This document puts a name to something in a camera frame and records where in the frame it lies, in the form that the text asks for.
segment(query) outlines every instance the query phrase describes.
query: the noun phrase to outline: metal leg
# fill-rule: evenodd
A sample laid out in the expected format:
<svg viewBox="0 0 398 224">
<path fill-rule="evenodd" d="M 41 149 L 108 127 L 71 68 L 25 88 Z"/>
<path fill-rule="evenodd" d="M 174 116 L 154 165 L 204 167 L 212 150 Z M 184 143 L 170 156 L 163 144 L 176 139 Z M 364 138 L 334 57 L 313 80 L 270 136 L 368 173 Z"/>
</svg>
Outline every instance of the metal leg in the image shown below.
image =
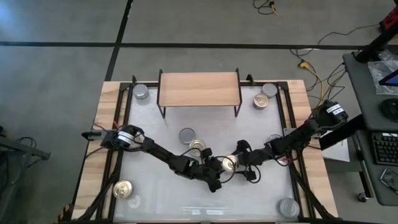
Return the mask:
<svg viewBox="0 0 398 224">
<path fill-rule="evenodd" d="M 0 137 L 0 146 L 8 149 L 30 152 L 33 156 L 39 156 L 42 160 L 48 160 L 51 154 L 49 152 L 44 152 L 4 137 Z"/>
<path fill-rule="evenodd" d="M 359 172 L 359 176 L 361 178 L 361 182 L 362 182 L 362 185 L 363 185 L 363 190 L 364 190 L 365 196 L 367 198 L 372 198 L 373 194 L 372 194 L 371 188 L 370 188 L 371 183 L 370 183 L 367 175 L 363 171 L 361 171 L 361 172 Z"/>
<path fill-rule="evenodd" d="M 360 202 L 366 202 L 369 198 L 374 197 L 372 183 L 368 177 L 366 165 L 365 165 L 363 155 L 360 150 L 358 139 L 357 139 L 356 135 L 353 136 L 353 142 L 354 142 L 356 156 L 358 158 L 359 164 L 361 165 L 362 171 L 359 172 L 359 177 L 361 178 L 361 182 L 362 182 L 362 186 L 363 186 L 363 190 L 364 190 L 364 192 L 361 192 L 358 194 L 358 200 Z"/>
<path fill-rule="evenodd" d="M 238 117 L 239 110 L 241 109 L 241 105 L 242 105 L 242 104 L 240 104 L 240 105 L 238 106 L 238 109 L 236 109 L 236 106 L 234 106 L 235 118 L 237 118 L 237 117 Z"/>
<path fill-rule="evenodd" d="M 162 118 L 164 119 L 166 117 L 166 107 L 163 108 L 163 111 L 162 111 L 162 108 L 159 105 L 157 105 L 157 107 L 159 108 L 159 111 L 160 111 L 160 113 L 162 115 Z"/>
<path fill-rule="evenodd" d="M 321 149 L 324 150 L 335 145 L 336 143 L 352 136 L 357 130 L 360 129 L 365 129 L 365 123 L 362 115 L 358 115 L 351 121 L 348 121 L 338 129 L 334 130 L 332 133 L 320 138 L 319 143 L 321 145 Z"/>
</svg>

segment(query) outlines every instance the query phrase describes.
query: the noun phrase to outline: wooden table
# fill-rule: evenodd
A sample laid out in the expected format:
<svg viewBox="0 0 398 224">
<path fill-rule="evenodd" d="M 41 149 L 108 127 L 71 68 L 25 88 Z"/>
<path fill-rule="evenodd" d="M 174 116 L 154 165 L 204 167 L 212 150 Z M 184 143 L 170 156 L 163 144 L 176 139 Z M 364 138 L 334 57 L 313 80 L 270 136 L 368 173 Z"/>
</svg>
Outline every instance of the wooden table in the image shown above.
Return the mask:
<svg viewBox="0 0 398 224">
<path fill-rule="evenodd" d="M 293 106 L 294 116 L 297 126 L 303 124 L 311 113 L 310 103 L 308 102 L 307 93 L 303 80 L 280 80 L 285 81 L 289 85 L 290 99 Z M 113 117 L 116 107 L 116 101 L 119 93 L 120 82 L 104 82 L 101 98 L 99 99 L 98 109 L 95 116 L 95 124 L 101 125 L 106 129 L 111 129 L 113 124 Z M 285 119 L 287 126 L 290 126 L 289 115 L 287 114 L 287 106 L 282 97 L 282 104 L 285 111 Z M 125 102 L 122 103 L 120 116 L 123 117 Z M 87 153 L 99 148 L 100 140 L 89 143 Z M 312 140 L 312 146 L 319 147 L 317 140 Z M 76 196 L 75 207 L 72 218 L 78 218 L 84 213 L 86 208 L 90 206 L 91 202 L 97 196 L 101 188 L 101 181 L 103 178 L 104 164 L 106 159 L 106 150 L 99 151 L 87 158 L 83 164 L 83 172 L 80 182 L 78 183 L 78 193 Z M 307 170 L 308 181 L 312 192 L 317 196 L 319 201 L 325 208 L 334 216 L 338 216 L 333 194 L 330 188 L 328 174 L 326 172 L 325 163 L 323 161 L 322 152 L 319 149 L 312 149 L 310 147 L 303 151 L 305 167 Z M 305 203 L 305 196 L 299 188 L 300 198 L 302 201 L 303 214 L 308 216 L 308 210 Z M 105 200 L 103 217 L 107 217 L 109 206 L 110 192 Z"/>
</svg>

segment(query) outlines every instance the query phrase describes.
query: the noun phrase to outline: yellow cable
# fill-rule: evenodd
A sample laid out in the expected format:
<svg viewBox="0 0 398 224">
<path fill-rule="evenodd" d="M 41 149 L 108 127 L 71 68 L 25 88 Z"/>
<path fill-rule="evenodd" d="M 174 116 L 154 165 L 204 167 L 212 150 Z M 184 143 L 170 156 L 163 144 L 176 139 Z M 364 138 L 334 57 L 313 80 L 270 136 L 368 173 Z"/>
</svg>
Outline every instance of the yellow cable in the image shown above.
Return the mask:
<svg viewBox="0 0 398 224">
<path fill-rule="evenodd" d="M 274 5 L 272 5 L 271 8 L 272 8 L 272 11 L 274 12 L 274 14 L 276 14 L 276 15 L 278 15 L 278 16 L 281 16 L 280 14 L 276 13 L 276 10 L 275 10 L 275 8 L 274 8 Z"/>
<path fill-rule="evenodd" d="M 312 74 L 314 74 L 314 75 L 317 77 L 317 79 L 319 80 L 319 82 L 321 83 L 320 101 L 319 101 L 318 104 L 317 104 L 317 106 L 319 106 L 319 105 L 321 104 L 323 98 L 325 97 L 325 95 L 323 94 L 323 82 L 322 82 L 322 79 L 321 79 L 321 77 L 320 77 L 317 73 L 315 73 L 311 68 L 305 68 L 305 69 L 307 69 L 307 70 L 310 71 Z"/>
</svg>

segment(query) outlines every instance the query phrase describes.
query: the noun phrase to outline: table frame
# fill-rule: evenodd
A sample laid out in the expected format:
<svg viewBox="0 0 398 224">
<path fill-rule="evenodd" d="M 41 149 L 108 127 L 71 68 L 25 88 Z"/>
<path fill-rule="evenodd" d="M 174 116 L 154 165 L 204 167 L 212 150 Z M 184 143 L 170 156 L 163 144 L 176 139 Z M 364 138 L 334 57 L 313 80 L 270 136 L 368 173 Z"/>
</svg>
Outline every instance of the table frame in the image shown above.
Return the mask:
<svg viewBox="0 0 398 224">
<path fill-rule="evenodd" d="M 126 100 L 126 106 L 125 106 L 125 111 L 124 111 L 124 115 L 123 115 L 123 124 L 128 124 L 128 119 L 129 119 L 129 114 L 130 114 L 130 106 L 129 105 L 131 105 L 131 101 L 132 101 L 132 88 L 134 87 L 134 85 L 136 83 L 145 84 L 145 85 L 147 85 L 149 87 L 159 87 L 159 82 L 137 82 L 135 77 L 133 77 L 132 80 L 133 80 L 132 82 L 122 82 L 122 83 L 120 83 L 119 92 L 118 92 L 118 100 L 117 100 L 117 103 L 116 103 L 116 108 L 115 108 L 115 113 L 114 113 L 114 121 L 115 122 L 113 124 L 113 129 L 116 128 L 116 124 L 115 123 L 119 123 L 120 112 L 121 112 L 121 108 L 123 107 L 123 95 L 125 95 L 125 94 L 127 94 L 127 100 Z M 278 87 L 278 94 L 277 94 L 276 98 L 277 98 L 277 104 L 278 104 L 278 109 L 279 109 L 279 116 L 280 116 L 280 123 L 281 123 L 281 126 L 282 126 L 282 132 L 283 132 L 283 129 L 296 128 L 297 127 L 295 116 L 294 116 L 294 112 L 293 112 L 293 106 L 292 106 L 292 102 L 291 102 L 291 98 L 290 98 L 289 86 L 288 86 L 287 82 L 275 82 L 275 81 L 259 81 L 259 82 L 255 82 L 252 79 L 251 75 L 248 75 L 246 80 L 247 81 L 240 81 L 239 82 L 239 88 L 240 88 L 240 86 L 253 86 L 253 85 L 255 85 L 255 86 L 263 86 L 263 84 L 265 84 L 265 83 L 274 83 L 274 84 L 276 84 L 277 87 Z M 285 109 L 282 106 L 282 100 L 286 104 Z M 290 121 L 290 127 L 287 126 L 287 120 L 286 120 L 287 116 L 288 116 L 288 119 Z M 305 183 L 309 184 L 308 175 L 307 175 L 307 171 L 306 171 L 306 168 L 305 168 L 303 154 L 302 153 L 298 153 L 297 157 L 298 157 L 298 161 L 296 162 L 296 166 L 299 167 L 300 175 L 302 175 Z M 114 166 L 114 170 L 121 168 L 122 159 L 123 159 L 123 152 L 122 151 L 117 152 L 117 157 L 116 157 L 116 163 L 115 163 L 115 166 Z M 107 156 L 106 156 L 106 160 L 105 160 L 105 167 L 104 167 L 104 172 L 103 172 L 103 180 L 102 180 L 102 183 L 101 183 L 101 188 L 104 187 L 104 184 L 108 180 L 108 177 L 109 177 L 109 174 L 111 172 L 111 168 L 112 168 L 112 163 L 113 162 L 114 162 L 114 153 L 111 152 L 111 151 L 108 151 Z M 300 216 L 304 217 L 304 214 L 303 214 L 303 202 L 300 199 L 299 186 L 298 186 L 298 183 L 295 181 L 295 179 L 292 177 L 292 171 L 289 170 L 289 172 L 290 172 L 290 178 L 291 178 L 291 181 L 292 181 L 292 188 L 293 188 L 294 198 L 296 199 L 296 201 L 300 205 Z M 73 204 L 76 202 L 77 192 L 78 192 L 78 189 L 76 189 L 75 196 L 74 196 L 74 199 L 73 199 Z M 307 208 L 307 212 L 309 214 L 309 217 L 310 218 L 315 218 L 316 214 L 315 214 L 315 210 L 314 210 L 312 204 L 310 203 L 310 201 L 308 200 L 306 195 L 304 195 L 304 197 L 305 197 L 305 201 L 306 201 L 305 206 Z M 107 216 L 107 218 L 105 218 L 105 220 L 107 220 L 109 222 L 113 221 L 115 206 L 116 206 L 116 198 L 113 195 L 111 195 L 111 200 L 110 200 L 109 205 L 108 205 L 108 212 L 107 212 L 108 216 Z M 95 220 L 99 220 L 99 221 L 100 220 L 104 220 L 104 217 L 103 217 L 104 208 L 105 208 L 105 201 L 104 201 L 104 199 L 102 199 L 100 204 L 99 204 L 99 206 L 98 206 L 98 209 L 96 211 Z"/>
<path fill-rule="evenodd" d="M 239 104 L 238 105 L 233 105 L 234 107 L 234 112 L 235 112 L 235 118 L 238 117 L 239 114 L 239 110 L 241 109 L 241 105 L 242 105 L 242 91 L 241 91 L 241 79 L 239 77 L 239 68 L 236 68 L 235 70 L 236 72 L 236 76 L 237 76 L 237 83 L 238 83 L 238 90 L 239 90 Z M 160 88 L 161 88 L 161 83 L 162 83 L 162 74 L 163 74 L 163 70 L 160 69 L 159 70 L 159 81 L 158 81 L 158 85 L 157 85 L 157 99 L 156 99 L 156 104 L 157 107 L 159 108 L 160 113 L 162 114 L 163 119 L 166 117 L 166 107 L 168 106 L 164 106 L 163 107 L 163 111 L 162 111 L 162 107 L 160 106 L 159 103 L 159 98 L 160 98 Z"/>
</svg>

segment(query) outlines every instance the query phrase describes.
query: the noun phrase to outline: metal can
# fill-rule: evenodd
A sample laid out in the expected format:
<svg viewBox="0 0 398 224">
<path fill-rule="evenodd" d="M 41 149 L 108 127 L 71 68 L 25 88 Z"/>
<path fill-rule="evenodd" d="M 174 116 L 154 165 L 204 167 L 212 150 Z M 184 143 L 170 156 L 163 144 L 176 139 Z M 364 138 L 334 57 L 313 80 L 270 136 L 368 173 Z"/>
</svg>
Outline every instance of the metal can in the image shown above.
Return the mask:
<svg viewBox="0 0 398 224">
<path fill-rule="evenodd" d="M 196 138 L 195 131 L 192 128 L 183 128 L 178 135 L 180 142 L 189 145 Z"/>
<path fill-rule="evenodd" d="M 226 156 L 221 165 L 226 172 L 234 172 L 239 168 L 238 158 L 234 155 Z"/>
<path fill-rule="evenodd" d="M 291 198 L 282 199 L 278 204 L 281 215 L 286 218 L 297 218 L 300 214 L 299 204 Z"/>
<path fill-rule="evenodd" d="M 278 88 L 272 83 L 266 83 L 262 86 L 261 92 L 272 98 L 278 93 Z"/>
<path fill-rule="evenodd" d="M 257 110 L 263 110 L 268 105 L 268 97 L 263 94 L 257 94 L 253 99 L 253 106 Z"/>
<path fill-rule="evenodd" d="M 206 144 L 202 140 L 196 139 L 189 144 L 189 148 L 192 149 L 191 155 L 200 157 L 201 151 L 206 149 Z"/>
<path fill-rule="evenodd" d="M 117 199 L 127 199 L 131 196 L 133 187 L 130 182 L 120 180 L 113 186 L 113 195 Z"/>
<path fill-rule="evenodd" d="M 272 141 L 272 140 L 277 139 L 277 138 L 281 138 L 281 135 L 273 134 L 273 135 L 269 136 L 268 141 Z"/>
<path fill-rule="evenodd" d="M 132 93 L 137 99 L 145 99 L 149 95 L 148 87 L 138 84 L 132 89 Z"/>
</svg>

